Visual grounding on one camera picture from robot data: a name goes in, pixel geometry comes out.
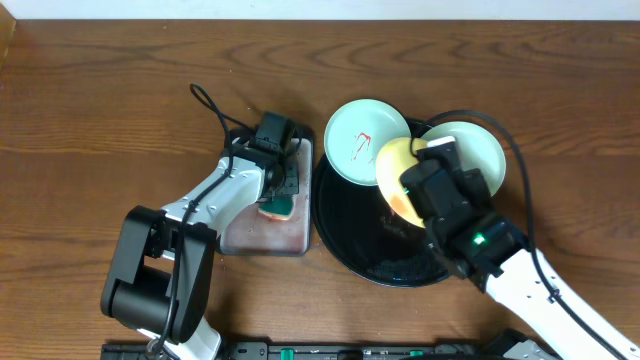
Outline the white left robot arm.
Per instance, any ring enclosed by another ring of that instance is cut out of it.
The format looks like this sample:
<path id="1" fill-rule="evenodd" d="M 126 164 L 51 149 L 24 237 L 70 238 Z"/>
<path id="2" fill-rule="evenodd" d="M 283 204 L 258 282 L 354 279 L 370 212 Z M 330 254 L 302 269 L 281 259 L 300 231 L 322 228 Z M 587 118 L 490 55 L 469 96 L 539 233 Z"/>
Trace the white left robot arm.
<path id="1" fill-rule="evenodd" d="M 290 155 L 259 139 L 234 142 L 215 171 L 159 210 L 124 219 L 101 311 L 149 337 L 136 359 L 213 359 L 221 336 L 205 318 L 214 256 L 302 256 L 311 242 L 314 140 Z"/>

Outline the pale green plate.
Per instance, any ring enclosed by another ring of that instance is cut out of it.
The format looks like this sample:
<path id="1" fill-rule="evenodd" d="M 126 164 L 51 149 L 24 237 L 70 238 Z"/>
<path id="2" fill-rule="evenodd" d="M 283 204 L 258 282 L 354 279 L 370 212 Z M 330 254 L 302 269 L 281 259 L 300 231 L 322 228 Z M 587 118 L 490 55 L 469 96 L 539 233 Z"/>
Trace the pale green plate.
<path id="1" fill-rule="evenodd" d="M 470 122 L 453 121 L 435 126 L 421 139 L 431 146 L 440 138 L 455 139 L 463 170 L 479 169 L 494 196 L 506 175 L 506 156 L 499 141 L 485 128 Z"/>

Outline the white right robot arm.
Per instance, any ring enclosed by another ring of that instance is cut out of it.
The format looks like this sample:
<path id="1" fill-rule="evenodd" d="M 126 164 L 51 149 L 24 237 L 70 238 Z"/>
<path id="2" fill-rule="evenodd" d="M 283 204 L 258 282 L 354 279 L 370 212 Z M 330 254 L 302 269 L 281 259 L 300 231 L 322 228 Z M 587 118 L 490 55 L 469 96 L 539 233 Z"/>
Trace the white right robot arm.
<path id="1" fill-rule="evenodd" d="M 521 231 L 493 206 L 506 173 L 501 146 L 404 139 L 391 173 L 396 196 L 421 221 L 437 261 L 520 317 L 561 358 L 638 358 L 638 345 L 557 274 L 533 232 Z"/>

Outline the yellow plate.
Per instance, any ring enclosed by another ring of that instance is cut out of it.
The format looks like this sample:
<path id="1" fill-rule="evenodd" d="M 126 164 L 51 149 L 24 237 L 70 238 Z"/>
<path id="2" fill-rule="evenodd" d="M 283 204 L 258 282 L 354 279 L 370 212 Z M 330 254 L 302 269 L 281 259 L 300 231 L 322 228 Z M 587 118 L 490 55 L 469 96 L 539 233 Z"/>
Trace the yellow plate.
<path id="1" fill-rule="evenodd" d="M 410 137 L 400 137 L 387 142 L 376 157 L 376 181 L 378 188 L 392 212 L 408 223 L 419 228 L 424 220 L 417 215 L 400 176 L 409 168 L 418 164 L 411 150 L 424 149 L 427 142 L 423 139 L 411 141 Z"/>

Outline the green yellow sponge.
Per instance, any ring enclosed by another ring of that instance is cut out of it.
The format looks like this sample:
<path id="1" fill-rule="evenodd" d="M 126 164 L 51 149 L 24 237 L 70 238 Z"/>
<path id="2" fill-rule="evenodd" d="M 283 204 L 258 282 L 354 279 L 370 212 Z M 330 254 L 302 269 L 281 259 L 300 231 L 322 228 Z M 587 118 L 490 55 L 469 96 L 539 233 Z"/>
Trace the green yellow sponge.
<path id="1" fill-rule="evenodd" d="M 273 197 L 261 203 L 258 213 L 275 221 L 287 221 L 291 218 L 295 207 L 292 196 Z"/>

